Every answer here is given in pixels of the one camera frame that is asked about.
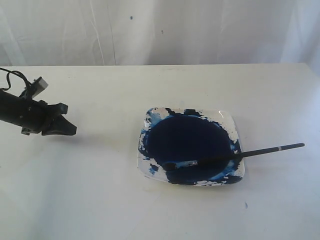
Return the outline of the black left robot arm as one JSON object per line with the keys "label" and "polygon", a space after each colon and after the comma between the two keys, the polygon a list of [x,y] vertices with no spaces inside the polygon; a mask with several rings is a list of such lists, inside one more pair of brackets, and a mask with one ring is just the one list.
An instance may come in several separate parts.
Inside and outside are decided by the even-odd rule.
{"label": "black left robot arm", "polygon": [[0,120],[21,127],[23,135],[74,136],[77,127],[63,117],[67,112],[63,103],[47,104],[0,92]]}

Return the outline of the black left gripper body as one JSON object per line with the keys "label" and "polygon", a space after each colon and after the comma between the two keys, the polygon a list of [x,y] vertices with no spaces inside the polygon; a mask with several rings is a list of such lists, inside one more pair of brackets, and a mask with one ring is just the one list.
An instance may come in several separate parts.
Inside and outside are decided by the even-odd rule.
{"label": "black left gripper body", "polygon": [[15,102],[17,119],[14,123],[20,126],[23,135],[46,132],[53,121],[52,106],[45,101],[17,98]]}

